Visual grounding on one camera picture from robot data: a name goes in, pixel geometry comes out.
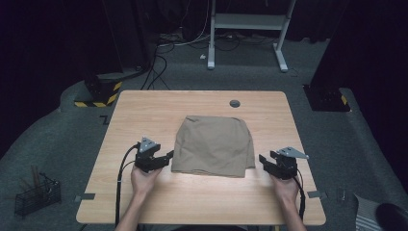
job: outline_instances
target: black clamp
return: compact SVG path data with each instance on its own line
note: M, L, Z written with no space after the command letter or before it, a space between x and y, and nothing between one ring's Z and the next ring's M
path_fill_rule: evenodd
M262 155L259 155L259 161L264 165L265 171L282 180L289 180L297 175L296 158L309 159L309 156L292 147L270 151L270 157L276 160L276 164L267 161Z
M168 152L165 156L155 158L153 155L159 151L161 145L146 137L141 138L141 142L136 144L138 153L135 157L135 166L144 172L149 172L158 168L168 166L170 159L173 157L173 151Z

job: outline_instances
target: white metal stand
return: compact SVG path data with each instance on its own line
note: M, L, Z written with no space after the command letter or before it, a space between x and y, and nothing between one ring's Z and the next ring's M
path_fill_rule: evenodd
M278 43L273 44L273 51L279 63L281 71L287 72L285 58L282 54L282 45L291 22L292 12L296 0L291 0L286 15L265 15L265 14L236 14L236 13L216 13L216 0L213 0L211 10L211 34L210 46L208 50L208 68L216 67L216 50L214 47L216 28L228 29L250 29L250 30L271 30L281 31Z

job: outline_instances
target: beige cloth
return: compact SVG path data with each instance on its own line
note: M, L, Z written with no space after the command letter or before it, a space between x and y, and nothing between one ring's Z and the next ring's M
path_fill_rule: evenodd
M234 117L186 116L177 132L172 172L244 177L255 167L251 134Z

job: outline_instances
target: hand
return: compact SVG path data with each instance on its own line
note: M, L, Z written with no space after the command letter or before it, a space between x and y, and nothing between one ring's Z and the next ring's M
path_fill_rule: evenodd
M281 180L273 175L269 175L273 182L273 190L279 203L288 202L295 204L299 187L293 179Z
M147 196L154 188L154 183L162 169L156 169L146 173L136 166L133 166L131 180L134 196Z

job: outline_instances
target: round black object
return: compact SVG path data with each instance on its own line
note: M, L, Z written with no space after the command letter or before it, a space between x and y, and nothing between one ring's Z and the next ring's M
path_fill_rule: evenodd
M240 101L238 101L236 99L233 99L233 100L230 101L230 106L233 107L233 108L238 108L238 107L240 107L240 105L241 105Z
M408 212L395 204L380 204L375 216L380 227L386 231L408 230Z

